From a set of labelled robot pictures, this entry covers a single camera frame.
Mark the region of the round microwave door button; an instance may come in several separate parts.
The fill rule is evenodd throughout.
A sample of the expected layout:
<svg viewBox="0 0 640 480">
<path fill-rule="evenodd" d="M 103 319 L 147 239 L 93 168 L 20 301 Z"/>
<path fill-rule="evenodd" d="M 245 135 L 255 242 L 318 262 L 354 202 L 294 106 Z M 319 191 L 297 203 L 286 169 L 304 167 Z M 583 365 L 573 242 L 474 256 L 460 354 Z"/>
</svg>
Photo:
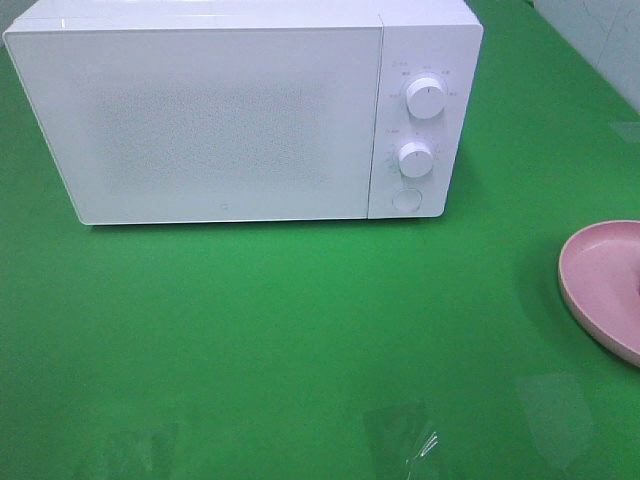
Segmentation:
<svg viewBox="0 0 640 480">
<path fill-rule="evenodd" d="M 422 194 L 415 188 L 406 188 L 396 192 L 392 199 L 393 207 L 402 214 L 417 211 L 422 202 Z"/>
</svg>

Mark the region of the pink plastic plate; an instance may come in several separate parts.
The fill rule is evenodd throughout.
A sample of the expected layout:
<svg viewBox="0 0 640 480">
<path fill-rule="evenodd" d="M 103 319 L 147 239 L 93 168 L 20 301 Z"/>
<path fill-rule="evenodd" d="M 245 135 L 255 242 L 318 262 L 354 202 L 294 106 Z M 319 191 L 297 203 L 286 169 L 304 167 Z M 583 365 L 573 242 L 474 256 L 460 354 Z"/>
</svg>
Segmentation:
<svg viewBox="0 0 640 480">
<path fill-rule="evenodd" d="M 601 346 L 639 365 L 639 222 L 588 225 L 564 243 L 557 266 L 561 296 Z"/>
</svg>

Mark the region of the lower white microwave knob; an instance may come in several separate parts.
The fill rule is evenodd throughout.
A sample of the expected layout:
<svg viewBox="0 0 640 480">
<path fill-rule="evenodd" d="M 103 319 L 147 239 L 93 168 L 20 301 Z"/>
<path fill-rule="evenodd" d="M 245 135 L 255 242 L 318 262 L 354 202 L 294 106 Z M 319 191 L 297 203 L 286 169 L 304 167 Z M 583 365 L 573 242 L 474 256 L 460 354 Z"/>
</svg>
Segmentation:
<svg viewBox="0 0 640 480">
<path fill-rule="evenodd" d="M 409 142 L 400 148 L 398 164 L 404 177 L 421 178 L 433 169 L 434 154 L 425 143 Z"/>
</svg>

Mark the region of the white microwave knob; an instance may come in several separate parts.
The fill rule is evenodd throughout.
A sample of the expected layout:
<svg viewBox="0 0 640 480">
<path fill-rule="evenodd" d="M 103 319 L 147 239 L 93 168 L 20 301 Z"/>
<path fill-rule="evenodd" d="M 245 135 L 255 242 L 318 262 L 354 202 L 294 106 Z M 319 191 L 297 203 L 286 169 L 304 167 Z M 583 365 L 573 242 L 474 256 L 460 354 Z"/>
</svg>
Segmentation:
<svg viewBox="0 0 640 480">
<path fill-rule="evenodd" d="M 434 154 L 425 143 L 409 142 L 400 148 L 398 164 L 404 177 L 421 178 L 433 169 Z"/>
<path fill-rule="evenodd" d="M 407 86 L 405 97 L 409 113 L 419 120 L 427 120 L 436 117 L 443 110 L 447 88 L 439 77 L 425 74 Z"/>
</svg>

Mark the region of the upper white microwave knob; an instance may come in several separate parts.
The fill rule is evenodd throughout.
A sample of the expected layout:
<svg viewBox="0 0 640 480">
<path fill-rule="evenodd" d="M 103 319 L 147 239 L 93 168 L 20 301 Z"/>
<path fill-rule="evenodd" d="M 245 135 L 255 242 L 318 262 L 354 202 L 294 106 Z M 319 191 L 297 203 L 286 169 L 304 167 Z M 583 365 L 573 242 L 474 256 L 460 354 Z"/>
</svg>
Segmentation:
<svg viewBox="0 0 640 480">
<path fill-rule="evenodd" d="M 439 77 L 425 74 L 407 86 L 405 97 L 409 113 L 419 120 L 427 120 L 436 117 L 443 110 L 447 88 Z"/>
</svg>

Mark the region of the white microwave oven body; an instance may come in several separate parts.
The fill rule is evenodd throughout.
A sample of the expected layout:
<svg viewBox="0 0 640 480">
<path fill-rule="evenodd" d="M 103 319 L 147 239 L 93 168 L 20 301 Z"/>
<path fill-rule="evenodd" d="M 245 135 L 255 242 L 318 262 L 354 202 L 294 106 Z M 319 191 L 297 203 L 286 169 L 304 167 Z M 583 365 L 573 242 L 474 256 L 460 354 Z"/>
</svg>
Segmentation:
<svg viewBox="0 0 640 480">
<path fill-rule="evenodd" d="M 11 32 L 374 27 L 382 37 L 368 211 L 347 219 L 439 216 L 483 38 L 482 24 L 462 1 L 39 1 L 14 20 L 3 40 L 8 49 Z M 419 120 L 407 109 L 405 91 L 425 74 L 444 81 L 447 97 L 439 115 Z M 398 152 L 409 142 L 425 143 L 434 154 L 426 176 L 401 174 Z M 422 202 L 402 214 L 392 199 L 406 188 L 419 190 Z"/>
</svg>

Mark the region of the white microwave door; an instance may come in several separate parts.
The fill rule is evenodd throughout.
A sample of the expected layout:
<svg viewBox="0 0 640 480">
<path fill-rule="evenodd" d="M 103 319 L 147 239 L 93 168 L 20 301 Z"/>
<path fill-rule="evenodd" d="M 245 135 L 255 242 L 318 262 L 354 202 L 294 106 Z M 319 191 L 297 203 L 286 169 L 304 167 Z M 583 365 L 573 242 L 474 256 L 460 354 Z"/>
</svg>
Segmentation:
<svg viewBox="0 0 640 480">
<path fill-rule="evenodd" d="M 11 32 L 87 225 L 363 218 L 379 28 Z"/>
</svg>

